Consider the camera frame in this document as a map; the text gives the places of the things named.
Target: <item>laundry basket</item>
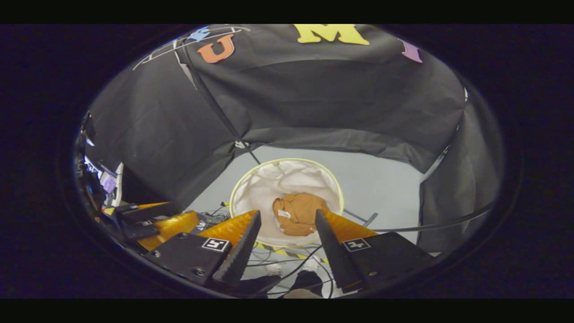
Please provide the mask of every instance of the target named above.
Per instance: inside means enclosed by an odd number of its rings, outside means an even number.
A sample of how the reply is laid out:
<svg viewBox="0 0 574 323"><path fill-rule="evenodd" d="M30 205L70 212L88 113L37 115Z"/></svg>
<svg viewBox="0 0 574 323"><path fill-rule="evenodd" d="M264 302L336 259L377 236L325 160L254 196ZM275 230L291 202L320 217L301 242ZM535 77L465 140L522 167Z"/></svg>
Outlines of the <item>laundry basket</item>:
<svg viewBox="0 0 574 323"><path fill-rule="evenodd" d="M312 160L286 158L260 164L245 174L231 193L230 213L234 217L257 209L261 212L258 242L276 248L302 247L318 241L319 234L284 234L272 208L276 198L297 193L313 194L324 199L336 214L341 214L344 209L343 193L333 173Z"/></svg>

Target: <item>black fabric tent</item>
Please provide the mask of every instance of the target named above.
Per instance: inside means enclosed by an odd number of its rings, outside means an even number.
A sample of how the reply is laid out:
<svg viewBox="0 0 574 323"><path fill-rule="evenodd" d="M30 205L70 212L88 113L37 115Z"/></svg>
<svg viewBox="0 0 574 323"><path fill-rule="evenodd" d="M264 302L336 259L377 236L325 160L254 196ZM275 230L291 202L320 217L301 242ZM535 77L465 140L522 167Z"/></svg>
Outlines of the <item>black fabric tent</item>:
<svg viewBox="0 0 574 323"><path fill-rule="evenodd" d="M341 25L210 25L185 34L102 90L90 107L96 136L87 156L110 168L124 163L158 200L183 210L249 152L245 143L367 153L423 173L448 147L421 185L420 224L492 203L504 150L480 94L424 50L350 26L358 37ZM306 43L305 28L319 41ZM418 245L444 251L481 221L421 232Z"/></svg>

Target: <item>screw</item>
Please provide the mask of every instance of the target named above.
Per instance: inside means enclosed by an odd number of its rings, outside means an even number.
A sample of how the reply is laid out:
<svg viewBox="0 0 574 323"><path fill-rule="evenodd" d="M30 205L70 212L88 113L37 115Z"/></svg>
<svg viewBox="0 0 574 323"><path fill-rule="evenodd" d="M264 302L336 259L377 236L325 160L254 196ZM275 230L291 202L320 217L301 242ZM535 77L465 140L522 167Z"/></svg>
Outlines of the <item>screw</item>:
<svg viewBox="0 0 574 323"><path fill-rule="evenodd" d="M196 274L197 276L205 276L205 271L203 271L203 269L201 268L195 268L193 273Z"/></svg>

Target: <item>white shoe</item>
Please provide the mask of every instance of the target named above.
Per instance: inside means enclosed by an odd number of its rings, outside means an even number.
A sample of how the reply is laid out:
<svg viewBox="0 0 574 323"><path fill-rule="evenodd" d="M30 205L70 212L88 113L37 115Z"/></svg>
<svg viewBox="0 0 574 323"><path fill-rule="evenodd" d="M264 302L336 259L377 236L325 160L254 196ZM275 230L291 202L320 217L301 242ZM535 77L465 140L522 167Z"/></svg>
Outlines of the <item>white shoe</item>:
<svg viewBox="0 0 574 323"><path fill-rule="evenodd" d="M281 265L280 264L271 264L267 265L267 275L268 276L281 276Z"/></svg>
<svg viewBox="0 0 574 323"><path fill-rule="evenodd" d="M319 270L319 263L321 262L321 259L319 259L319 257L312 255L309 260L307 260L305 262L305 264L303 265L303 268L301 270L306 270L306 271L312 271L317 273L317 271Z"/></svg>

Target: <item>yellow letter m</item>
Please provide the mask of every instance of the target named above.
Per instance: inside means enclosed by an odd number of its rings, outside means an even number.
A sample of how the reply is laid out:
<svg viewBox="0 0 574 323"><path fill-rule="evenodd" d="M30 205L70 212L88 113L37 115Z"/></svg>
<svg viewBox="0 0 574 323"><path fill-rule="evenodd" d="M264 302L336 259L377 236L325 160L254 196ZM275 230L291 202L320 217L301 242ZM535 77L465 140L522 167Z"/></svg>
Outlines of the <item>yellow letter m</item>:
<svg viewBox="0 0 574 323"><path fill-rule="evenodd" d="M339 40L344 43L369 45L359 32L355 29L354 24L293 24L299 31L299 43L318 43L321 38L315 36L313 33L321 36L328 41L334 41L337 34L340 35Z"/></svg>

